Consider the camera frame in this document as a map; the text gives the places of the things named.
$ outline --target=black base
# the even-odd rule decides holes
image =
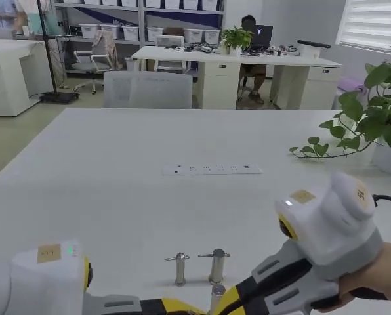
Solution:
[[[79,93],[45,92],[39,99],[44,103],[70,104],[79,98]]]

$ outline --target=human hand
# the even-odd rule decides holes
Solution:
[[[339,305],[321,312],[331,312],[347,305],[354,300],[350,292],[360,287],[383,293],[391,301],[391,243],[384,244],[378,258],[369,266],[342,277],[339,282]]]

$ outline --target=power strip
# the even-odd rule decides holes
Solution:
[[[262,169],[258,165],[170,165],[165,166],[162,175],[242,175],[242,174],[262,174]]]

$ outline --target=sticker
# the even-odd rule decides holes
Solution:
[[[298,190],[297,192],[294,192],[290,196],[294,200],[296,200],[297,202],[299,202],[303,205],[316,198],[313,194],[311,194],[310,192],[308,192],[306,190]]]
[[[369,194],[367,192],[367,188],[360,180],[357,180],[357,188],[356,188],[356,199],[360,203],[361,207],[364,210],[367,210],[369,207]]]
[[[62,258],[62,249],[60,244],[44,245],[38,247],[37,264],[48,263],[50,261],[59,261]]]

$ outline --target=man sitting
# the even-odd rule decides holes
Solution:
[[[255,30],[257,21],[254,16],[247,15],[242,18],[241,27],[246,31]],[[263,105],[264,101],[261,99],[261,95],[258,92],[262,87],[262,84],[266,80],[267,67],[265,64],[242,64],[241,72],[239,75],[239,82],[241,82],[243,77],[254,77],[254,89],[249,93],[249,98],[255,101],[257,104]]]

